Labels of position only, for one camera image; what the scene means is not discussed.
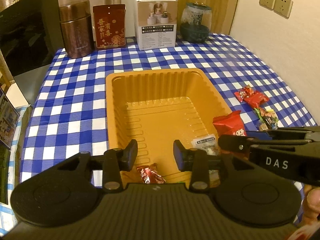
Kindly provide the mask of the right hand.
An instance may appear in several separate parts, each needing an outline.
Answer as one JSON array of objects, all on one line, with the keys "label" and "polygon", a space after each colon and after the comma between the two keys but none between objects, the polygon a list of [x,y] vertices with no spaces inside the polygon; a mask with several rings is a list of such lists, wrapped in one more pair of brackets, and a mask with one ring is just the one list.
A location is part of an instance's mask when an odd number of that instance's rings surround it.
[{"label": "right hand", "polygon": [[320,189],[319,187],[304,185],[302,225],[312,224],[318,221],[320,213]]}]

